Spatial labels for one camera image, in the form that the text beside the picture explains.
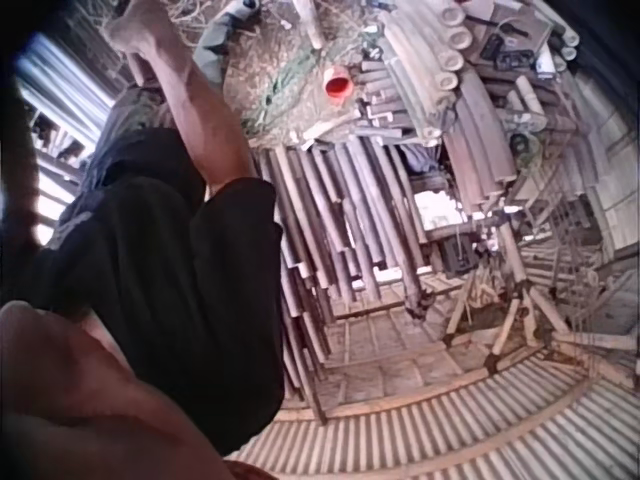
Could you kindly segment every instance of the man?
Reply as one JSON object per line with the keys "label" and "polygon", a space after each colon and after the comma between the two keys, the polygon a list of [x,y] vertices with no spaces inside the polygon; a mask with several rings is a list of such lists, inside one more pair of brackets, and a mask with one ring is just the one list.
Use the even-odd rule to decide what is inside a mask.
{"label": "man", "polygon": [[[225,28],[256,7],[235,4]],[[222,77],[156,0],[133,0],[107,36],[158,86],[116,103],[42,251],[15,234],[28,192],[6,189],[2,296],[20,301],[0,313],[3,455],[29,478],[231,478],[219,455],[283,397],[275,192],[253,178]],[[219,71],[214,49],[199,55]]]}

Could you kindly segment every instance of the person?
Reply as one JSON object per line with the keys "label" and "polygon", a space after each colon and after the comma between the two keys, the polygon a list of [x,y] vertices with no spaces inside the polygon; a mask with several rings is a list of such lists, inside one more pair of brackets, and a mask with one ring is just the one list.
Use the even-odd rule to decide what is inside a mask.
{"label": "person", "polygon": [[[234,5],[205,42],[257,9]],[[274,189],[252,173],[216,49],[194,60],[156,0],[132,0],[106,36],[155,78],[116,102],[44,248],[33,185],[4,192],[0,450],[25,478],[264,478],[221,456],[284,395]],[[5,155],[12,120],[5,163],[33,156]],[[3,185],[33,182],[24,171]]]}

